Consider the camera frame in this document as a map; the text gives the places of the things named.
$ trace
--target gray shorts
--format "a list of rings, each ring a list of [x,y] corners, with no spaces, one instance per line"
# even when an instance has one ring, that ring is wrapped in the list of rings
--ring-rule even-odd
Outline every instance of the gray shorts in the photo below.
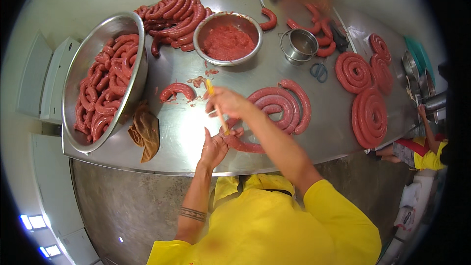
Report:
[[[402,144],[393,143],[392,154],[397,156],[402,162],[408,164],[411,168],[415,168],[413,150]]]

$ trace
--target tattoo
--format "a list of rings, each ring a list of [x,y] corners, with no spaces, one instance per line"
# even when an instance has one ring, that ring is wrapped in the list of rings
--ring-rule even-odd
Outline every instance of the tattoo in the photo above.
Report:
[[[193,210],[193,209],[188,209],[188,208],[185,208],[185,207],[181,207],[179,215],[184,216],[184,217],[188,217],[188,218],[191,218],[191,219],[194,219],[194,220],[198,220],[198,221],[201,221],[201,222],[206,222],[206,213],[196,211],[196,210]]]

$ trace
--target stainless steel table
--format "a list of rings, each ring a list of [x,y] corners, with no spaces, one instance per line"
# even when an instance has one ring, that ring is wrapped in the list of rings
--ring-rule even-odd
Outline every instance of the stainless steel table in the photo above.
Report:
[[[260,22],[268,20],[262,15],[258,0],[201,0],[201,2],[215,12],[238,11]],[[219,74],[213,75],[212,82],[215,85],[226,86],[245,96],[263,87],[276,86],[282,79],[292,79],[301,85],[310,98],[312,118],[308,129],[301,135],[295,135],[294,138],[306,150],[314,164],[362,150],[351,127],[351,107],[355,95],[341,86],[333,69],[339,51],[326,59],[315,57],[302,66],[293,66],[280,50],[278,34],[288,29],[286,20],[289,17],[301,25],[312,25],[311,14],[303,2],[309,0],[265,0],[266,7],[277,15],[278,24],[275,29],[264,33],[261,50],[244,65],[215,67],[207,64],[206,68],[204,61],[196,52],[184,53],[169,45],[162,46],[160,58],[155,59],[150,54],[152,38],[147,35],[145,45],[149,72],[143,99],[149,100],[152,113],[160,121],[161,145],[156,156],[147,163],[139,163],[143,149],[133,144],[128,136],[127,129],[131,121],[90,154],[75,151],[68,138],[63,135],[64,154],[110,168],[192,176],[204,142],[203,127],[206,126],[211,134],[215,135],[221,126],[220,121],[217,118],[209,118],[204,113],[205,102],[201,99],[191,103],[194,107],[187,104],[185,98],[180,95],[176,100],[178,104],[160,103],[156,95],[156,86],[161,91],[176,80],[186,82],[190,78],[204,76],[205,70],[209,68],[219,70]],[[405,90],[406,79],[401,65],[401,56],[406,49],[403,36],[352,8],[336,5],[335,9],[350,34],[355,50],[367,61],[373,55],[368,42],[368,36],[373,32],[385,40],[391,52],[390,69],[393,76],[397,76],[397,80],[394,82],[392,94],[384,97],[388,111],[388,131],[383,145],[389,144],[418,124],[414,103]],[[322,61],[329,69],[329,78],[323,84],[309,74],[309,67],[314,62]],[[204,94],[204,88],[195,88],[195,91],[197,95]],[[253,136],[245,139],[256,141]],[[215,176],[254,174],[274,170],[274,165],[266,155],[230,150],[213,174]]]

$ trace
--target metal pipe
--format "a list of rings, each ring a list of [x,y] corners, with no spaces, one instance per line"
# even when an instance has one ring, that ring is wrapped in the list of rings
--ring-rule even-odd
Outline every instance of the metal pipe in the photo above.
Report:
[[[427,98],[423,103],[427,111],[435,111],[444,108],[446,106],[446,91]]]

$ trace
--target brown towel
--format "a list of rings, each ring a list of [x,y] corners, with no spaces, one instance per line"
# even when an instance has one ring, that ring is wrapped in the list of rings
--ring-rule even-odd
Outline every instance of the brown towel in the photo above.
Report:
[[[140,147],[144,147],[141,163],[149,162],[160,146],[159,120],[149,112],[147,100],[139,103],[134,116],[133,123],[128,129],[132,141]]]

